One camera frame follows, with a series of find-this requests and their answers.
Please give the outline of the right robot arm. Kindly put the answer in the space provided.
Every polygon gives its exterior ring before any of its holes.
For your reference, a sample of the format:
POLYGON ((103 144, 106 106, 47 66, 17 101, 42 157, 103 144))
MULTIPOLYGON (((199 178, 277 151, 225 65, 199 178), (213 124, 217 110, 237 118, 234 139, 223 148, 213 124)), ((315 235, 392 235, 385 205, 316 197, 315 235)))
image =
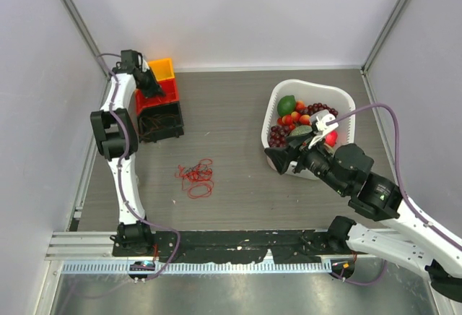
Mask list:
POLYGON ((326 245, 336 254, 347 249, 398 264, 422 278, 452 301, 461 301, 461 238, 424 212, 392 180, 372 171, 373 159, 356 144, 329 152, 322 143, 309 145, 309 135, 290 137, 286 147, 264 152, 280 173, 310 171, 359 215, 398 231, 408 241, 372 233, 346 217, 336 217, 326 245))

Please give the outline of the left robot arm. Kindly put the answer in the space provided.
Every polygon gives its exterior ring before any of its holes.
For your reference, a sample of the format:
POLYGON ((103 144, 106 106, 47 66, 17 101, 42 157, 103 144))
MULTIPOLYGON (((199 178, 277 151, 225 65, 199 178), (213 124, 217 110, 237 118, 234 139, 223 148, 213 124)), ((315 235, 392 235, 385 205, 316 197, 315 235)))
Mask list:
POLYGON ((143 55, 123 50, 108 70, 110 90, 105 102, 90 114, 97 151, 108 162, 118 200, 118 227, 110 237, 121 256, 146 256, 154 248, 151 226, 142 206, 135 172, 139 146, 136 129, 128 111, 138 90, 146 98, 165 92, 143 55))

